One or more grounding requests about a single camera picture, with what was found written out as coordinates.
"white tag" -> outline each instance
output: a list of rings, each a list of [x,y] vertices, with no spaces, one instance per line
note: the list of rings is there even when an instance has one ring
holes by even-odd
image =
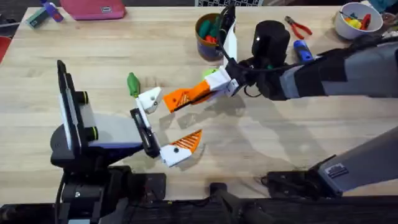
[[[109,6],[101,7],[101,11],[102,11],[102,13],[110,13],[110,12],[112,12],[112,8]]]

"green knob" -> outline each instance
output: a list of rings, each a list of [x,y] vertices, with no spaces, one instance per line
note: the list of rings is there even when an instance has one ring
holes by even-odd
[[[138,78],[132,72],[130,72],[129,76],[127,77],[127,85],[130,90],[130,96],[137,98],[140,94],[140,84]]]

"yellow object in bowl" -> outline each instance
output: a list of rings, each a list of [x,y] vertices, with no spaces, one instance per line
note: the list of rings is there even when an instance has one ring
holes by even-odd
[[[352,19],[352,20],[348,21],[348,24],[357,29],[361,28],[361,25],[362,25],[361,22],[357,19]]]

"marker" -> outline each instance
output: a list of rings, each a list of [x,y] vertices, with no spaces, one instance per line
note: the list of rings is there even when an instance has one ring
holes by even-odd
[[[47,0],[41,0],[41,2],[49,16],[51,16],[55,20],[55,22],[63,21],[63,16],[60,14],[54,3],[47,2]]]
[[[312,54],[310,49],[307,47],[304,40],[296,40],[293,43],[294,51],[297,54],[298,59],[300,62],[306,62],[313,60]]]

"orange triangle piece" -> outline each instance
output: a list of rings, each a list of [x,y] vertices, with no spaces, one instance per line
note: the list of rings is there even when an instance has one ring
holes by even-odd
[[[193,153],[193,152],[195,152],[195,150],[197,149],[197,147],[199,145],[200,138],[201,138],[201,130],[198,130],[192,134],[185,136],[184,138],[181,138],[181,139],[173,142],[171,145],[189,149],[191,151],[191,153]]]

